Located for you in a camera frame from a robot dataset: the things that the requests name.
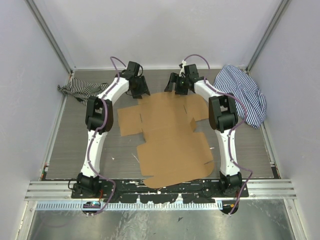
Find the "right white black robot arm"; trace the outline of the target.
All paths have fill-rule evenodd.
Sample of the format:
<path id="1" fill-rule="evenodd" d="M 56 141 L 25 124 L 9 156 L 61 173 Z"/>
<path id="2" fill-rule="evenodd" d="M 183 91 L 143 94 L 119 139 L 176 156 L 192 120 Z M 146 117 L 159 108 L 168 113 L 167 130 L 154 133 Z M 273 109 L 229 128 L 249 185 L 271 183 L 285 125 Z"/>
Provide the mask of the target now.
<path id="1" fill-rule="evenodd" d="M 177 95 L 187 95 L 189 91 L 203 97 L 208 103 L 208 120 L 215 131 L 220 152 L 219 189 L 225 197 L 240 196 L 243 186 L 242 174 L 238 166 L 235 146 L 235 130 L 238 113 L 235 97 L 215 88 L 199 75 L 195 64 L 182 61 L 180 72 L 172 72 L 165 92 L 175 91 Z"/>

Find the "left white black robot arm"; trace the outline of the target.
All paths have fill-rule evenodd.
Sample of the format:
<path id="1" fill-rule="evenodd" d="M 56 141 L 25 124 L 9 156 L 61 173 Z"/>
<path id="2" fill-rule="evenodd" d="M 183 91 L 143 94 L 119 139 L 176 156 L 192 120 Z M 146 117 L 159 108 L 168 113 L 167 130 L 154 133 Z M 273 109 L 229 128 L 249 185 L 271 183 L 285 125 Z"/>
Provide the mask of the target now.
<path id="1" fill-rule="evenodd" d="M 82 168 L 73 185 L 73 190 L 80 195 L 93 199 L 100 194 L 100 160 L 105 139 L 114 124 L 113 104 L 127 92 L 134 99 L 141 99 L 143 94 L 150 95 L 143 67 L 134 61 L 129 61 L 124 70 L 116 73 L 106 90 L 87 100 L 88 142 Z"/>

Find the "brown cardboard box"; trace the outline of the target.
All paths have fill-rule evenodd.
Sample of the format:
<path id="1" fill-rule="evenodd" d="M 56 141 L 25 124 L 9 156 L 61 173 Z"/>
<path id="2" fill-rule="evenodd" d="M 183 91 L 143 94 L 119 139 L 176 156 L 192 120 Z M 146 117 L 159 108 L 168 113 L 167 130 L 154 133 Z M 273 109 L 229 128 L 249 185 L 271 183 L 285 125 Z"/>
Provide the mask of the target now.
<path id="1" fill-rule="evenodd" d="M 214 157 L 197 122 L 209 117 L 206 101 L 198 94 L 158 92 L 138 104 L 117 111 L 121 136 L 142 134 L 136 147 L 144 184 L 152 189 L 209 176 Z"/>

